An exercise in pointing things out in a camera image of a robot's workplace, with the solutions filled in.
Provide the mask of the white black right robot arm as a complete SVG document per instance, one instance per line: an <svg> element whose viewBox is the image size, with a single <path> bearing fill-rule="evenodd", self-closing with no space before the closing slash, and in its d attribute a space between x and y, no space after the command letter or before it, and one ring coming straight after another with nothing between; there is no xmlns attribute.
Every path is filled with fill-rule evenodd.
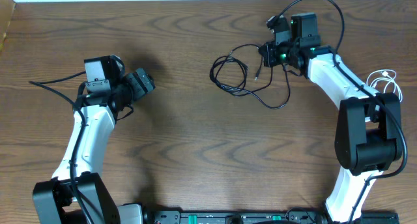
<svg viewBox="0 0 417 224"><path fill-rule="evenodd" d="M259 48L264 65L289 65L318 85L338 109L334 148L341 168L318 223L398 223L391 212L362 213L377 179L388 178L394 161L405 157L399 98L361 81L336 50L321 45L313 12L271 17L274 38Z"/></svg>

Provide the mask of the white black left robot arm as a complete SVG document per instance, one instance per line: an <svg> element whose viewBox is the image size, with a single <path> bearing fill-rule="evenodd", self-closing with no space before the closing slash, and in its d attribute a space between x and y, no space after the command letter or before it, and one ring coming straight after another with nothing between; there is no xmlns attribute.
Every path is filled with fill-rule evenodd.
<svg viewBox="0 0 417 224"><path fill-rule="evenodd" d="M142 68L127 74L121 58L108 55L84 61L86 80L70 103L74 127L66 152L50 180L38 182L33 202L41 223L143 223L139 204L116 205L101 179L106 147L125 108L155 88Z"/></svg>

